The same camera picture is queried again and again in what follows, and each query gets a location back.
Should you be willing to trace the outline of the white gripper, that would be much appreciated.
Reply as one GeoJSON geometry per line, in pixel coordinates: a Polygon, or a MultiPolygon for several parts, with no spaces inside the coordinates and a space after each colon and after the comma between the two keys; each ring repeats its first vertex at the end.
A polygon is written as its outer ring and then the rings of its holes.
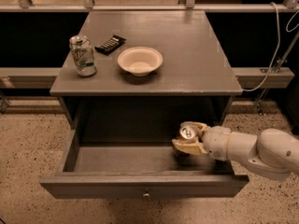
{"type": "Polygon", "coordinates": [[[201,137],[203,144],[194,140],[173,139],[172,143],[176,150],[191,155],[206,155],[214,160],[226,161],[227,148],[230,141],[231,130],[222,126],[209,128],[202,122],[185,121],[180,124],[179,134],[182,137],[201,137]]]}

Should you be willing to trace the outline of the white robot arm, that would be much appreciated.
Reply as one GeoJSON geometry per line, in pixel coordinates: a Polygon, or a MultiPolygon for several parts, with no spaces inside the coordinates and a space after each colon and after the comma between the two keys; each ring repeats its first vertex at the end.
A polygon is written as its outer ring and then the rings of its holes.
{"type": "Polygon", "coordinates": [[[185,121],[172,144],[178,153],[237,161],[252,173],[273,180],[284,180],[290,173],[299,175],[299,140],[278,129],[254,135],[185,121]]]}

